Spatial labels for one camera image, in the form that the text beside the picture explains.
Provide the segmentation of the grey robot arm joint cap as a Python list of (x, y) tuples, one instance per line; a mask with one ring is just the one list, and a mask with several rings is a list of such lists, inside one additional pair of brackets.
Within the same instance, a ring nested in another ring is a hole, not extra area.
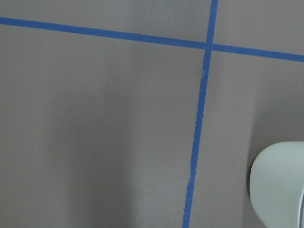
[(304, 143), (278, 142), (255, 158), (250, 201), (267, 228), (304, 226)]

